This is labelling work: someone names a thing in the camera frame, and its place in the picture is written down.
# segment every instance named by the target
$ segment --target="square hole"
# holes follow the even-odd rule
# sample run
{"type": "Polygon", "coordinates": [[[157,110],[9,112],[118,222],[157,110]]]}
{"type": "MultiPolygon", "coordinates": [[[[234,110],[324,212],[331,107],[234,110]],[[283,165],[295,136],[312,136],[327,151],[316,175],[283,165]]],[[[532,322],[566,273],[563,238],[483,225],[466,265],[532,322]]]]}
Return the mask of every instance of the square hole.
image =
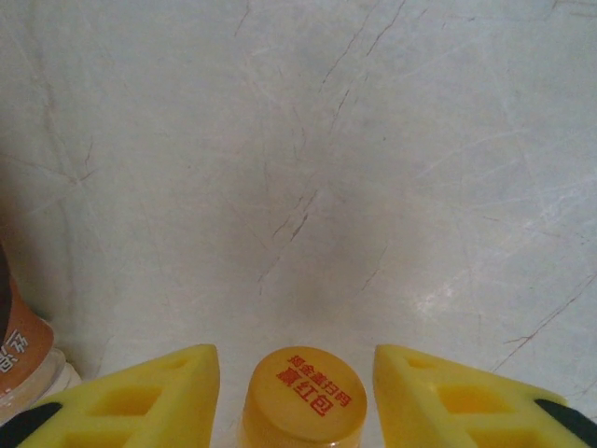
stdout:
{"type": "Polygon", "coordinates": [[[160,387],[130,386],[110,391],[90,415],[145,415],[161,394],[160,387]]]}
{"type": "Polygon", "coordinates": [[[82,432],[68,434],[63,448],[122,448],[130,434],[124,432],[82,432]]]}
{"type": "Polygon", "coordinates": [[[168,371],[175,371],[176,369],[180,369],[181,367],[184,367],[186,365],[186,359],[175,359],[174,361],[170,361],[169,363],[164,364],[162,368],[168,371]]]}
{"type": "Polygon", "coordinates": [[[414,367],[415,369],[432,369],[435,367],[430,362],[423,361],[414,357],[407,358],[407,362],[411,367],[414,367]]]}
{"type": "Polygon", "coordinates": [[[550,448],[538,434],[531,430],[470,430],[468,435],[478,448],[550,448]]]}
{"type": "Polygon", "coordinates": [[[437,390],[449,413],[511,413],[512,409],[485,387],[447,385],[437,390]]]}

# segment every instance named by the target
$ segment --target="bottle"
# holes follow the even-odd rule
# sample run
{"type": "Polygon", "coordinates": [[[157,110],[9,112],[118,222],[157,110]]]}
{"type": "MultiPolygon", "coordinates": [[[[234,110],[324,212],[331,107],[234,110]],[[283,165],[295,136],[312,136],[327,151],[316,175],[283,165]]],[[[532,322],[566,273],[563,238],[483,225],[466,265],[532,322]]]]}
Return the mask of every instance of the bottle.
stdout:
{"type": "Polygon", "coordinates": [[[239,448],[358,448],[367,395],[341,359],[311,347],[265,357],[249,383],[239,448]]]}
{"type": "Polygon", "coordinates": [[[22,300],[0,246],[0,426],[46,395],[80,383],[54,332],[22,300]]]}

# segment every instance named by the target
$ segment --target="orange bottle cap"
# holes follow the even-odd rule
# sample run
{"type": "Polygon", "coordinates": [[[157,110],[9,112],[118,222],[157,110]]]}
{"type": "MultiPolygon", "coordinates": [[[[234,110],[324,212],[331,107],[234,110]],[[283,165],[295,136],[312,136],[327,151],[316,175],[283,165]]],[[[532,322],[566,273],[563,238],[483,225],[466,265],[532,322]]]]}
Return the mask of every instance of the orange bottle cap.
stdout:
{"type": "Polygon", "coordinates": [[[242,448],[356,448],[367,395],[341,359],[288,347],[256,367],[244,404],[242,448]]]}

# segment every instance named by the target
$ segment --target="bottle label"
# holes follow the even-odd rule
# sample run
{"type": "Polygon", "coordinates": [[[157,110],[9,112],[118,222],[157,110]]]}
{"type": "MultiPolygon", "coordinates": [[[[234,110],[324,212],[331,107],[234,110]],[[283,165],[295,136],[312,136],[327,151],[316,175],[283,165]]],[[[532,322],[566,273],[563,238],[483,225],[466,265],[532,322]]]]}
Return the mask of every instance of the bottle label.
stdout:
{"type": "Polygon", "coordinates": [[[54,344],[51,327],[22,300],[0,247],[0,399],[21,385],[54,344]]]}

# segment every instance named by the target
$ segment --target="marble floor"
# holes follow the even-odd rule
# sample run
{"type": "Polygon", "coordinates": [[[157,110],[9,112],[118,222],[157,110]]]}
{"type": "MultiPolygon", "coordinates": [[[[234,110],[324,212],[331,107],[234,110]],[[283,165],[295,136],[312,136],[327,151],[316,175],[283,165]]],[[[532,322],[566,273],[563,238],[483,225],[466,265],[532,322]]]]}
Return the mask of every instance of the marble floor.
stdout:
{"type": "MultiPolygon", "coordinates": [[[[86,378],[292,344],[597,419],[597,0],[0,0],[0,226],[86,378]]],[[[372,394],[364,446],[382,446],[372,394]]]]}

